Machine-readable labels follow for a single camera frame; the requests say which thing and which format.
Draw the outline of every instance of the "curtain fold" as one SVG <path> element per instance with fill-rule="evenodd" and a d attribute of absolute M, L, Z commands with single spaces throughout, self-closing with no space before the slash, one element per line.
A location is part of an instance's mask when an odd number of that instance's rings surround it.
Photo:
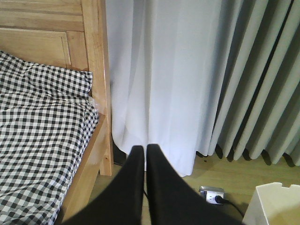
<path fill-rule="evenodd" d="M 299 1 L 294 1 L 291 5 L 288 1 L 278 1 L 271 18 L 265 17 L 266 20 L 271 19 L 267 29 L 263 26 L 264 23 L 262 21 L 259 32 L 264 40 L 259 38 L 257 41 L 259 44 L 266 43 L 263 45 L 263 49 L 260 50 L 265 57 L 261 57 L 262 54 L 256 53 L 249 56 L 249 63 L 255 60 L 256 64 L 260 63 L 261 66 L 258 68 L 258 66 L 251 65 L 250 70 L 252 72 L 250 74 L 244 72 L 244 79 L 248 79 L 248 81 L 239 83 L 240 90 L 235 92 L 236 96 L 233 98 L 233 104 L 230 106 L 232 111 L 227 114 L 228 120 L 224 124 L 220 124 L 221 129 L 223 129 L 222 134 L 218 135 L 215 132 L 218 129 L 220 130 L 220 127 L 215 127 L 213 133 L 213 136 L 216 135 L 215 139 L 219 139 L 219 144 L 224 150 L 225 156 L 233 149 L 234 159 L 237 160 L 244 149 L 247 148 L 250 157 L 255 159 L 260 156 L 262 150 L 266 149 L 269 152 L 272 163 L 277 163 L 283 153 L 292 153 L 291 150 L 287 151 L 287 147 L 291 144 L 291 148 L 297 142 L 297 139 L 299 140 L 299 135 L 297 135 L 298 121 L 296 119 L 293 123 L 287 122 L 285 131 L 282 130 L 277 139 L 272 139 L 272 135 L 276 134 L 278 122 L 282 118 L 283 112 L 300 81 L 297 56 L 299 55 L 299 5 Z M 275 4 L 273 2 L 270 4 L 269 1 L 269 6 L 271 8 Z M 285 16 L 287 20 L 283 24 L 282 21 Z M 278 37 L 281 26 L 283 27 L 282 34 L 278 39 L 278 44 L 275 46 L 274 53 L 272 53 L 271 47 L 273 48 L 275 45 L 275 38 Z M 253 51 L 257 49 L 257 45 L 254 44 Z M 270 60 L 268 67 L 266 67 L 268 64 L 266 56 Z M 295 155 L 292 158 L 294 163 L 298 161 Z"/>
<path fill-rule="evenodd" d="M 247 147 L 298 164 L 300 0 L 290 3 L 107 1 L 116 145 L 158 143 L 180 175 L 217 143 L 234 159 Z"/>

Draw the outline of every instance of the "checkered bedsheet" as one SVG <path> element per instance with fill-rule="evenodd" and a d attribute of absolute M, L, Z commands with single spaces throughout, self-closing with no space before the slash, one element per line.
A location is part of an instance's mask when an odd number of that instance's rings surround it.
<path fill-rule="evenodd" d="M 0 224 L 53 224 L 98 122 L 92 74 L 0 52 Z"/>

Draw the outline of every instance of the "wooden bedpost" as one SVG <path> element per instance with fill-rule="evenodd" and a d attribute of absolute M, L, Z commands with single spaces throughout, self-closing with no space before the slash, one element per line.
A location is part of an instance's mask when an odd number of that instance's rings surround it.
<path fill-rule="evenodd" d="M 94 148 L 105 150 L 99 170 L 101 175 L 111 176 L 113 148 L 105 0 L 82 0 L 82 12 L 88 65 L 89 70 L 94 73 L 92 96 L 100 106 L 100 113 L 105 116 L 103 128 L 106 129 L 103 130 L 106 133 L 98 135 L 101 141 L 96 141 Z"/>

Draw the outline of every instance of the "wooden headboard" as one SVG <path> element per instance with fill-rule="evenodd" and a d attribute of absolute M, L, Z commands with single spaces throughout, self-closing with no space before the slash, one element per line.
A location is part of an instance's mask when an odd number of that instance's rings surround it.
<path fill-rule="evenodd" d="M 105 19 L 103 0 L 0 0 L 0 49 L 27 61 L 92 71 L 92 95 L 110 117 Z"/>
<path fill-rule="evenodd" d="M 27 61 L 93 72 L 100 122 L 61 207 L 84 207 L 97 172 L 112 174 L 111 99 L 105 0 L 0 0 L 0 50 Z"/>

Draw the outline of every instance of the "headboard panel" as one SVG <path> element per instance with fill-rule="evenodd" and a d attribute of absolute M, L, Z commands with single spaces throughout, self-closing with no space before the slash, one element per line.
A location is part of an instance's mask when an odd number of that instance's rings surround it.
<path fill-rule="evenodd" d="M 1 0 L 0 26 L 36 30 L 84 31 L 77 0 Z"/>

